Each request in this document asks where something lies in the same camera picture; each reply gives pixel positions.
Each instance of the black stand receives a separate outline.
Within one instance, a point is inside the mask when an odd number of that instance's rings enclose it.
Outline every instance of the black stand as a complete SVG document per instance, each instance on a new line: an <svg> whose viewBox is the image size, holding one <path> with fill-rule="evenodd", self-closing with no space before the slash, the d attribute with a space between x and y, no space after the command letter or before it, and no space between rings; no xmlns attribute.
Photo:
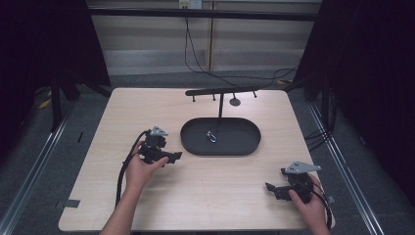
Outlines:
<svg viewBox="0 0 415 235"><path fill-rule="evenodd" d="M234 103L241 102L236 99L235 93L253 92L258 87L235 87L186 91L187 96L220 95L218 117L198 117L187 121L181 131L180 137L183 147L191 154L199 156L245 156L253 153L260 142L258 127L248 119L241 117L222 117L223 98L225 93L233 93Z"/></svg>
<svg viewBox="0 0 415 235"><path fill-rule="evenodd" d="M54 132L62 121L62 107L61 107L61 89L68 100L78 100L80 93L76 88L75 83L81 83L91 88L92 90L102 94L105 97L110 97L111 92L101 88L81 76L70 73L61 69L59 66L54 66L53 75L51 78L51 92L52 92L52 108L53 108L53 123L51 132Z"/></svg>

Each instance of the black rod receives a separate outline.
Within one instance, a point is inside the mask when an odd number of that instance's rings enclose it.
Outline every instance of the black rod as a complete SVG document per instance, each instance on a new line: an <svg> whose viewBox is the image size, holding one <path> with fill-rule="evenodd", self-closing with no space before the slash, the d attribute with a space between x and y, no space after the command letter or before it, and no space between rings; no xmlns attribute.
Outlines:
<svg viewBox="0 0 415 235"><path fill-rule="evenodd" d="M38 10L51 10L51 8L38 8ZM75 11L89 13L95 16L127 16L127 17L173 17L173 18L212 18L212 19L247 19L247 20L273 20L294 22L316 22L323 16L305 13L273 13L273 12L246 12L246 11L220 11L220 10L192 10L192 9L143 9L121 7L88 7L82 8L54 8L57 11Z"/></svg>
<svg viewBox="0 0 415 235"><path fill-rule="evenodd" d="M222 118L222 110L223 110L223 93L220 94L220 101L219 101L219 118Z"/></svg>
<svg viewBox="0 0 415 235"><path fill-rule="evenodd" d="M200 95L213 95L223 93L241 93L248 91L257 91L259 86L240 86L240 87L226 87L226 88L214 88L214 89L200 89L200 90L187 90L186 96L200 96Z"/></svg>
<svg viewBox="0 0 415 235"><path fill-rule="evenodd" d="M211 3L211 9L212 10L214 9L214 2ZM210 41L209 41L209 49L208 49L208 70L209 71L211 71L211 67L212 67L212 64L211 64L211 57L212 57L211 51L212 50L211 49L213 48L213 32L214 32L213 23L214 22L215 21L213 19L210 21L210 36L209 36Z"/></svg>

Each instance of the wall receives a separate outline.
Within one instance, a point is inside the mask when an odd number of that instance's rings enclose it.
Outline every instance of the wall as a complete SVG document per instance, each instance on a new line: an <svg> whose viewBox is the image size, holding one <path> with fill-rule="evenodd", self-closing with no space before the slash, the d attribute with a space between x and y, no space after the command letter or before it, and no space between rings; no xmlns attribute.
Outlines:
<svg viewBox="0 0 415 235"><path fill-rule="evenodd" d="M89 0L89 6L178 8L178 0ZM203 9L317 13L320 1L203 1ZM180 18L93 16L109 73L188 71L186 22ZM189 19L195 54L204 70L276 70L298 64L313 23ZM187 63L197 70L190 40Z"/></svg>

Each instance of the hand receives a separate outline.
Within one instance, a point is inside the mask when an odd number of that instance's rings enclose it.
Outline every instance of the hand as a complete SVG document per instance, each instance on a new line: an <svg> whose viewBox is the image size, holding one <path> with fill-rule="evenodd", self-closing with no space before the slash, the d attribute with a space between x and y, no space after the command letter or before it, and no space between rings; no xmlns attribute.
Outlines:
<svg viewBox="0 0 415 235"><path fill-rule="evenodd" d="M313 187L314 192L321 195L320 182L313 175L309 174L309 176L315 184ZM289 194L312 234L330 234L326 226L325 208L317 196L312 194L310 202L304 204L296 191L290 190Z"/></svg>
<svg viewBox="0 0 415 235"><path fill-rule="evenodd" d="M168 157L164 157L157 162L153 162L152 164L145 164L139 157L138 151L140 149L141 144L143 141L140 141L135 146L133 151L133 157L128 164L128 167L125 171L125 179L126 179L126 186L125 190L134 190L134 192L141 191L146 184L150 181L153 173L156 169L162 167L168 162Z"/></svg>

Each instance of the black cable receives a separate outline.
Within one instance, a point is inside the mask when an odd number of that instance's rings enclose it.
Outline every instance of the black cable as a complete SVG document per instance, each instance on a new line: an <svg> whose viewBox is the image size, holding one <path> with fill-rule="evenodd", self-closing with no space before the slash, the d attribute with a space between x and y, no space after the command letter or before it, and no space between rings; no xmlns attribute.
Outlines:
<svg viewBox="0 0 415 235"><path fill-rule="evenodd" d="M325 137L321 137L321 139L315 140L314 142L308 143L307 146L310 147L311 145L314 145L315 143L319 143L321 141L325 141Z"/></svg>
<svg viewBox="0 0 415 235"><path fill-rule="evenodd" d="M224 82L226 82L226 83L228 83L228 84L230 84L230 85L232 85L232 86L236 86L236 87L238 87L239 85L238 85L238 84L235 84L235 83L232 83L232 82L230 82L230 81L228 81L228 80L226 80L226 79L224 79L224 78L225 78L225 77L228 77L228 78L250 78L250 79L271 80L271 82L270 82L270 83L268 83L267 85L265 85L265 86L263 86L263 87L260 87L260 88L259 88L259 89L263 89L263 88L266 88L266 87L270 86L270 85L271 85L271 84L275 81L275 79L277 79L277 78L281 78L281 77L284 77L284 76L286 76L286 75L290 74L292 71L296 71L296 70L297 70L297 67L299 66L299 65L297 65L297 66L295 66L295 67L293 67L293 68L279 69L279 70L277 70L277 71L275 71L275 72L274 72L274 74L273 74L273 76L272 76L272 77L242 76L242 75L237 75L237 76L235 76L235 75L216 75L216 74L214 74L214 73L212 73L212 72L205 71L205 70L201 67L201 65L200 65L200 63L199 63L199 60L198 60L198 58L197 58L197 56L196 56L196 51L195 51L195 47L194 47L194 44L193 44L192 35L191 35L191 33L190 33L190 29L189 29L189 20L188 20L188 18L185 18L185 22L186 22L185 64L186 64L186 67L187 67L190 71L193 71L193 72L199 72L199 73L204 73L204 74L206 74L206 75L209 75L209 76L212 76L212 77L215 77L215 78L221 79L222 81L224 81ZM189 37L189 40L190 40L190 44L191 44L191 46L192 46L193 56L194 56L194 58L195 58L195 61L196 61L196 64L198 65L199 70L194 70L194 69L192 69L192 68L189 66L189 64L187 63L187 46L188 46L188 37ZM288 72L286 72L286 73L284 73L283 75L280 75L280 76L275 76L275 75L276 75L276 73L277 73L278 71L284 71L284 70L289 70L289 71L288 71Z"/></svg>
<svg viewBox="0 0 415 235"><path fill-rule="evenodd" d="M324 138L324 135L328 135L330 134L329 132L327 132L326 130L324 130L323 132L319 133L319 134L315 134L312 136L308 136L308 137L304 137L304 140L310 140L310 139L315 139L315 138Z"/></svg>
<svg viewBox="0 0 415 235"><path fill-rule="evenodd" d="M295 181L295 183L298 184L299 186L301 186L302 188L304 188L305 190L310 191L310 193L314 194L315 196L317 196L318 199L320 199L321 203L323 204L324 208L326 209L326 215L327 215L326 225L327 225L327 228L330 231L331 228L332 228L333 217L332 217L332 210L330 208L329 201L327 200L327 197L326 197L326 193L324 193L324 191L321 189L321 187L319 187L315 183L312 183L312 184L317 186L318 189L320 189L320 191L323 194L324 198L320 194L315 192L314 190L308 190L308 188L305 185L299 183L298 181Z"/></svg>
<svg viewBox="0 0 415 235"><path fill-rule="evenodd" d="M316 136L321 137L321 135L324 134L324 133L327 133L326 128L320 128L320 129L314 130L313 132L311 132L308 135L304 136L304 139L313 139Z"/></svg>
<svg viewBox="0 0 415 235"><path fill-rule="evenodd" d="M315 145L314 147L312 147L311 149L308 149L308 152L311 152L315 149L317 149L318 147L320 147L322 144L324 144L324 142L326 142L326 139L321 140L317 145Z"/></svg>
<svg viewBox="0 0 415 235"><path fill-rule="evenodd" d="M118 175L118 182L117 182L117 185L116 185L115 206L118 205L118 202L121 199L121 186L122 186L122 179L124 177L125 170L127 169L129 163L131 162L132 157L134 155L138 154L138 153L133 154L133 151L134 151L135 147L137 146L138 142L140 141L141 137L146 133L150 133L150 131L151 131L150 129L145 130L137 137L137 139L135 140L134 144L131 147L130 152L128 153L127 158L122 163L122 167L121 167L121 170L119 171L119 175Z"/></svg>

